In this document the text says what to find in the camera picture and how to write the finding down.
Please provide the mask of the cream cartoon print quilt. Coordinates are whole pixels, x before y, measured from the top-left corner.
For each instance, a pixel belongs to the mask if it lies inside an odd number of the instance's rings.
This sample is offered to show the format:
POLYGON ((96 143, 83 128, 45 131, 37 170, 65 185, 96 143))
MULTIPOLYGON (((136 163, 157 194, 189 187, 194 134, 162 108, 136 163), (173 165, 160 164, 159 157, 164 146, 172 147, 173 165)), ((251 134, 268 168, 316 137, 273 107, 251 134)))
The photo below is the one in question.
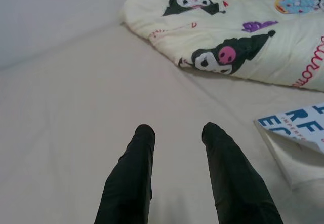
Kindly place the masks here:
POLYGON ((126 0, 121 18, 180 68, 324 92, 324 0, 126 0))

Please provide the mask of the bed with cream sheet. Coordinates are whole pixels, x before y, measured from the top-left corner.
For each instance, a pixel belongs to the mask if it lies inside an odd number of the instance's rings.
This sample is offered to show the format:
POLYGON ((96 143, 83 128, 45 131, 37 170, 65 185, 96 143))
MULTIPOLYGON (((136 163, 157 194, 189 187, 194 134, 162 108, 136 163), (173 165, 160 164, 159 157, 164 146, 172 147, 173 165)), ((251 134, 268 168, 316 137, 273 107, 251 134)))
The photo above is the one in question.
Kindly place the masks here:
POLYGON ((254 119, 324 93, 177 68, 122 26, 0 71, 0 224, 93 224, 136 127, 156 134, 149 224, 216 224, 201 131, 222 127, 284 224, 324 224, 324 180, 290 188, 254 119))

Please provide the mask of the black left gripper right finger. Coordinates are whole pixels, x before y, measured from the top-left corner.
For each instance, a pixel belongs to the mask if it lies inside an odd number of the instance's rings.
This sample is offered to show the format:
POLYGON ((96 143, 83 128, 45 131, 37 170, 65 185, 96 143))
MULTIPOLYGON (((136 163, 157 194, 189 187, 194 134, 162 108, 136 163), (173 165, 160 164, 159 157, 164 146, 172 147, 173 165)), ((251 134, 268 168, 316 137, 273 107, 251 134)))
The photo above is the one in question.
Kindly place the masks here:
POLYGON ((208 122, 202 142, 219 224, 283 224, 263 178, 233 138, 208 122))

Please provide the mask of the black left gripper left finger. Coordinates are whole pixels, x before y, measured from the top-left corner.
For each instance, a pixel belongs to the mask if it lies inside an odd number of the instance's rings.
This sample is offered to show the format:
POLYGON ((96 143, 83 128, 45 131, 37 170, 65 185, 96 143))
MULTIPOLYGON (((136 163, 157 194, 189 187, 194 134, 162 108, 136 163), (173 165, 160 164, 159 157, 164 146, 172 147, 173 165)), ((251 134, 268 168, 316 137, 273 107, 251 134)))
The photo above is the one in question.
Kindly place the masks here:
POLYGON ((139 125, 109 174, 94 224, 147 224, 155 132, 139 125))

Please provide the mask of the white book blue letters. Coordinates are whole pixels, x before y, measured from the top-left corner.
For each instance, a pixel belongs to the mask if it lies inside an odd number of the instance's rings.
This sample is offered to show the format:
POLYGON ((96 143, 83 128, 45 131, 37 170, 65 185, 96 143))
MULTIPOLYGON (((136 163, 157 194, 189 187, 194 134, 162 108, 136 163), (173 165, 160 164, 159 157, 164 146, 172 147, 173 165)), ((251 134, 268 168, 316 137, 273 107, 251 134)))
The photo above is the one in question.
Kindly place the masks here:
POLYGON ((291 187, 324 180, 324 102, 254 124, 291 187))

